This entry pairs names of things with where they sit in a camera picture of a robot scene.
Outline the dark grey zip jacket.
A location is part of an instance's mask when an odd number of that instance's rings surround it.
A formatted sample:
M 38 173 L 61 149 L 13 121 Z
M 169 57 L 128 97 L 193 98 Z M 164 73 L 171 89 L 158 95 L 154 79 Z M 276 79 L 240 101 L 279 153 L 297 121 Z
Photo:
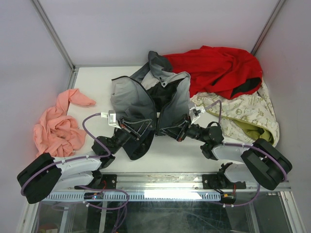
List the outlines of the dark grey zip jacket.
M 111 104 L 117 120 L 148 123 L 138 139 L 129 139 L 123 149 L 130 160 L 149 150 L 154 136 L 189 114 L 190 74 L 174 72 L 169 60 L 155 51 L 131 76 L 112 79 Z

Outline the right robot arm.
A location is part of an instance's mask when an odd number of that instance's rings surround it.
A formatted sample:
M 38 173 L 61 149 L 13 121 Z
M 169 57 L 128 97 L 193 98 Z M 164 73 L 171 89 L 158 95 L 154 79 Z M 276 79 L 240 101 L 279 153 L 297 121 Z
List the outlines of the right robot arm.
M 257 182 L 265 189 L 274 190 L 287 180 L 293 168 L 291 162 L 263 138 L 252 144 L 226 142 L 220 124 L 215 121 L 201 127 L 184 115 L 175 122 L 160 122 L 157 132 L 178 142 L 186 137 L 201 141 L 200 149 L 207 159 L 229 160 L 217 176 L 217 182 L 223 188 L 235 182 Z

